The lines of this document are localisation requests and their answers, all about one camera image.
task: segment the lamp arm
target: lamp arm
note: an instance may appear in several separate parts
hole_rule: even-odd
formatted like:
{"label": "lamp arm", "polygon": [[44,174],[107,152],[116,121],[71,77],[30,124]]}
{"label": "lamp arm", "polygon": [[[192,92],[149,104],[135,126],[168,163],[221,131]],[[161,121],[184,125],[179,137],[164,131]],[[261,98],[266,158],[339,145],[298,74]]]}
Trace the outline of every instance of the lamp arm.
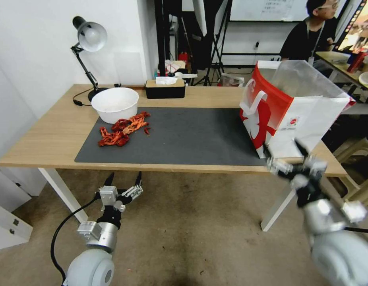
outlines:
{"label": "lamp arm", "polygon": [[78,47],[79,43],[75,44],[74,46],[71,47],[71,50],[73,51],[73,53],[75,54],[75,56],[77,57],[79,63],[81,64],[83,70],[85,71],[86,76],[89,78],[89,81],[92,83],[94,89],[97,91],[98,90],[98,83],[96,78],[93,76],[93,74],[87,70],[87,68],[85,67],[85,65],[83,64],[81,58],[79,57],[79,53],[83,51],[83,48]]}

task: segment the tissue box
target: tissue box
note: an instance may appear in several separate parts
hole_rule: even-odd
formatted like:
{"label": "tissue box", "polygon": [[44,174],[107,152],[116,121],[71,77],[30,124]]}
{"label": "tissue box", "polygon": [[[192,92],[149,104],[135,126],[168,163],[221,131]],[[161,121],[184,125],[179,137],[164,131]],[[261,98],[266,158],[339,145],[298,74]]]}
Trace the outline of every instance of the tissue box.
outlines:
{"label": "tissue box", "polygon": [[185,83],[184,80],[178,79],[173,85],[157,85],[155,80],[148,80],[145,93],[148,99],[183,98]]}

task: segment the black cable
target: black cable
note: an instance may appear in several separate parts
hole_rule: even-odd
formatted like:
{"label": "black cable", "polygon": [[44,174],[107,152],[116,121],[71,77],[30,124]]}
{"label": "black cable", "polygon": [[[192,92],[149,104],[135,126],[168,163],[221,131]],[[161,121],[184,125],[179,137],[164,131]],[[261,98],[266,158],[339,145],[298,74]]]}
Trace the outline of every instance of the black cable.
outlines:
{"label": "black cable", "polygon": [[232,74],[251,74],[251,73],[253,73],[253,70],[251,72],[248,72],[248,73],[233,73],[233,72],[230,72],[230,73],[232,73]]}
{"label": "black cable", "polygon": [[[169,16],[171,16],[171,20],[169,21],[169,31],[171,31],[171,25],[172,25],[172,22],[173,22],[173,15],[168,14],[168,19],[169,19]],[[175,60],[174,56],[171,53],[171,36],[170,35],[168,37],[168,45],[169,45],[169,54],[170,54],[169,59],[171,60],[171,57],[172,57],[172,60]]]}
{"label": "black cable", "polygon": [[362,232],[362,233],[368,233],[368,228],[352,228],[352,227],[346,227],[344,230],[352,231],[352,232]]}
{"label": "black cable", "polygon": [[90,88],[90,89],[88,89],[88,90],[82,91],[82,92],[77,93],[76,95],[74,95],[74,96],[73,96],[73,102],[74,102],[74,104],[75,104],[75,105],[78,105],[78,106],[82,106],[82,105],[84,105],[84,106],[91,106],[91,104],[84,104],[84,103],[82,103],[82,101],[76,100],[76,97],[77,97],[78,95],[81,95],[82,93],[88,92],[88,91],[90,91],[90,90],[92,90],[92,89],[94,89],[94,88],[92,87],[92,88]]}
{"label": "black cable", "polygon": [[64,224],[76,213],[78,213],[79,211],[83,210],[84,208],[88,207],[89,205],[91,205],[93,202],[95,202],[97,199],[100,199],[101,195],[99,194],[99,192],[95,193],[94,198],[89,201],[86,205],[80,207],[79,209],[77,209],[76,211],[72,212],[70,215],[68,215],[63,221],[62,223],[57,227],[53,238],[52,238],[52,243],[50,244],[50,257],[52,259],[52,262],[54,264],[54,266],[57,268],[57,270],[61,273],[62,275],[62,284],[65,282],[66,280],[66,275],[64,270],[62,269],[62,267],[58,264],[57,260],[56,260],[56,256],[54,255],[54,246],[56,244],[56,239],[57,239],[57,235],[59,233],[59,231],[61,230],[61,228],[64,226]]}

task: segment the power cord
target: power cord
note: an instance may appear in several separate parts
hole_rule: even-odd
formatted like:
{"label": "power cord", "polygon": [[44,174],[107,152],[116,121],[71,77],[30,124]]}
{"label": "power cord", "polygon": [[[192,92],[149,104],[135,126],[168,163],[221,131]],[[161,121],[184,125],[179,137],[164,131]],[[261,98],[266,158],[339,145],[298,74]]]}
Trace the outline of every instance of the power cord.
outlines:
{"label": "power cord", "polygon": [[74,102],[74,104],[75,104],[75,105],[78,105],[78,106],[83,106],[83,105],[84,105],[84,106],[91,106],[91,104],[84,104],[84,103],[82,103],[82,101],[76,100],[76,97],[77,97],[78,95],[81,95],[82,93],[88,92],[88,91],[90,91],[90,90],[92,90],[92,89],[94,89],[94,88],[92,87],[92,88],[90,88],[90,89],[88,89],[88,90],[82,91],[82,92],[77,93],[76,95],[74,95],[74,96],[73,96],[73,102]]}
{"label": "power cord", "polygon": [[66,275],[64,270],[62,269],[62,267],[58,264],[57,260],[56,260],[56,256],[54,254],[54,246],[56,244],[56,239],[57,239],[57,235],[59,233],[59,231],[61,230],[61,228],[64,226],[64,224],[71,218],[73,217],[76,213],[78,213],[79,211],[83,210],[84,208],[88,207],[89,205],[91,205],[93,202],[95,202],[96,200],[100,199],[101,195],[99,194],[99,192],[95,192],[95,196],[94,198],[89,201],[86,205],[80,207],[79,209],[77,209],[76,211],[72,212],[70,215],[68,215],[63,221],[62,223],[57,227],[53,238],[52,238],[52,242],[50,244],[50,257],[52,259],[52,262],[54,264],[54,266],[57,268],[57,270],[61,273],[62,276],[62,284],[65,282],[66,280]]}
{"label": "power cord", "polygon": [[354,228],[354,227],[346,227],[344,230],[352,231],[352,232],[361,232],[368,233],[368,228]]}
{"label": "power cord", "polygon": [[233,72],[230,72],[230,73],[232,73],[232,74],[251,74],[251,73],[253,73],[253,71],[254,70],[252,70],[251,72],[248,72],[248,73],[233,73]]}

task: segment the bag handle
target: bag handle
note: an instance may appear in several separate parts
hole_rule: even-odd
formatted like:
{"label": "bag handle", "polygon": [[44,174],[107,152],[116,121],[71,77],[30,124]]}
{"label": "bag handle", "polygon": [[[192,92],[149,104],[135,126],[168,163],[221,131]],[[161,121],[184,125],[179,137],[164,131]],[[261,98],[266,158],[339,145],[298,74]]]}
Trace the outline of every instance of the bag handle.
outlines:
{"label": "bag handle", "polygon": [[244,89],[244,93],[242,94],[242,100],[240,102],[240,107],[241,109],[246,113],[246,115],[252,115],[256,112],[258,105],[261,101],[261,99],[266,99],[267,98],[267,94],[264,91],[260,91],[256,98],[254,99],[253,103],[251,106],[248,105],[248,101],[247,101],[247,94],[249,92],[249,85],[254,84],[255,81],[254,79],[251,79],[250,81],[248,81],[248,83],[245,86]]}

